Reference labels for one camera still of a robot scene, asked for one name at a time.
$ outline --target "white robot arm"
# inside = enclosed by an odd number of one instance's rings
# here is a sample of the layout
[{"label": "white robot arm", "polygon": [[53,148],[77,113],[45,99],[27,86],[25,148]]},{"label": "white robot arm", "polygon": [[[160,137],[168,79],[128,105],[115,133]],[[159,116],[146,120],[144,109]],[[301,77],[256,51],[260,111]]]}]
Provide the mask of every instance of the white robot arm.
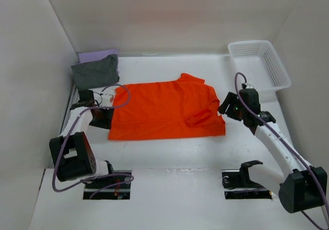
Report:
[{"label": "white robot arm", "polygon": [[[279,196],[282,206],[289,213],[324,205],[316,182],[309,172],[310,169],[323,191],[326,192],[327,174],[324,169],[315,168],[305,160],[282,135],[273,116],[269,112],[261,111],[258,92],[255,89],[247,88],[245,84],[239,91],[239,95],[244,104],[241,103],[237,94],[229,93],[219,107],[219,112],[230,118],[242,120],[253,135],[265,145],[279,164],[282,173],[266,168],[261,161],[250,161],[242,163],[238,175],[235,176],[236,181],[233,183],[239,186],[232,186],[228,178],[223,180],[223,185],[230,184],[227,188],[244,187],[241,185],[246,185],[247,188],[265,187]],[[279,137],[274,135],[273,131],[278,133]],[[295,154],[287,149],[283,144],[284,141],[289,144]]]}]

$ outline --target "purple cable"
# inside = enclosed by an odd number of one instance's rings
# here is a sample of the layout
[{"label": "purple cable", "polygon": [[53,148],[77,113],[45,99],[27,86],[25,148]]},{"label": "purple cable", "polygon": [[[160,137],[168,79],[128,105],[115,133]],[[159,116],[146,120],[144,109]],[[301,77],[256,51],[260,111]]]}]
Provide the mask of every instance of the purple cable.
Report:
[{"label": "purple cable", "polygon": [[95,179],[95,178],[107,178],[107,177],[112,177],[112,176],[116,176],[116,175],[120,175],[120,176],[128,176],[128,177],[131,178],[129,181],[122,181],[122,182],[119,182],[119,183],[115,183],[115,184],[107,185],[107,186],[105,186],[105,187],[103,187],[103,188],[101,188],[101,189],[95,191],[95,192],[89,197],[89,199],[91,199],[95,194],[97,194],[98,192],[100,192],[100,191],[102,191],[102,190],[104,190],[104,189],[107,189],[107,188],[109,188],[109,187],[116,186],[116,185],[126,184],[126,183],[131,182],[131,181],[134,180],[134,176],[132,176],[132,175],[129,174],[129,173],[112,173],[112,174],[107,174],[107,175],[102,175],[102,176],[91,176],[91,177],[89,177],[89,178],[86,178],[86,179],[80,180],[79,182],[76,182],[76,183],[74,183],[74,184],[72,184],[72,185],[70,185],[70,186],[68,186],[68,187],[63,188],[63,189],[57,189],[57,188],[56,188],[56,174],[57,174],[57,171],[58,171],[58,167],[59,167],[59,165],[60,165],[61,158],[62,158],[62,156],[63,156],[63,152],[64,152],[65,145],[66,145],[66,143],[67,143],[67,141],[68,141],[68,138],[70,137],[70,134],[72,133],[74,127],[76,126],[77,122],[79,121],[80,117],[82,116],[82,114],[84,114],[84,113],[87,112],[88,110],[93,110],[93,109],[116,109],[116,108],[121,108],[121,107],[124,107],[125,105],[127,105],[127,104],[129,103],[130,98],[131,98],[131,95],[130,95],[130,92],[129,92],[129,90],[127,89],[126,86],[121,85],[121,84],[112,84],[111,86],[120,86],[120,87],[124,88],[124,89],[127,91],[127,93],[128,93],[128,100],[127,100],[124,104],[122,104],[122,105],[117,105],[117,106],[115,106],[115,107],[90,107],[90,108],[86,108],[86,109],[84,109],[84,110],[80,113],[80,115],[76,118],[76,120],[73,122],[73,125],[72,125],[71,128],[69,129],[69,131],[68,131],[66,137],[64,138],[64,141],[63,141],[63,143],[62,143],[62,145],[61,145],[60,152],[59,152],[58,157],[57,157],[57,161],[56,161],[56,163],[55,163],[55,168],[54,168],[54,170],[53,170],[53,174],[52,174],[52,189],[53,189],[55,192],[63,192],[63,191],[69,190],[69,189],[71,189],[71,188],[73,188],[73,187],[75,187],[75,186],[77,186],[77,185],[79,185],[79,184],[81,184],[81,183],[85,183],[85,182],[90,181],[90,180],[93,180],[93,179]]},{"label": "purple cable", "polygon": [[[280,138],[280,135],[267,123],[265,122],[263,119],[261,119],[256,113],[254,113],[247,105],[246,103],[243,101],[243,99],[240,96],[239,93],[239,89],[237,88],[237,77],[238,75],[242,76],[245,79],[245,83],[247,83],[247,78],[244,74],[242,74],[241,72],[238,72],[235,74],[235,78],[234,78],[234,85],[235,85],[235,91],[236,94],[241,102],[241,104],[244,106],[244,108],[253,116],[255,117],[257,120],[259,120],[264,126],[266,126],[281,142],[282,144],[287,148],[287,150],[292,153],[302,164],[303,166],[307,169],[307,171],[310,173],[311,177],[313,178],[317,188],[319,189],[319,192],[321,194],[321,198],[324,202],[324,206],[327,212],[327,215],[329,216],[329,204],[327,201],[327,198],[325,197],[325,193],[320,185],[320,182],[318,181],[317,177],[315,176],[315,174],[313,173],[313,171],[311,170],[311,168],[306,164],[306,162],[300,157],[300,155],[298,153],[296,153],[291,147],[290,145],[283,140],[282,138]],[[310,217],[309,215],[307,215],[304,211],[301,211],[301,213],[303,215],[306,216],[307,219],[309,219],[309,221],[319,230],[329,230],[329,227],[327,229],[321,228],[317,223],[315,223]]]}]

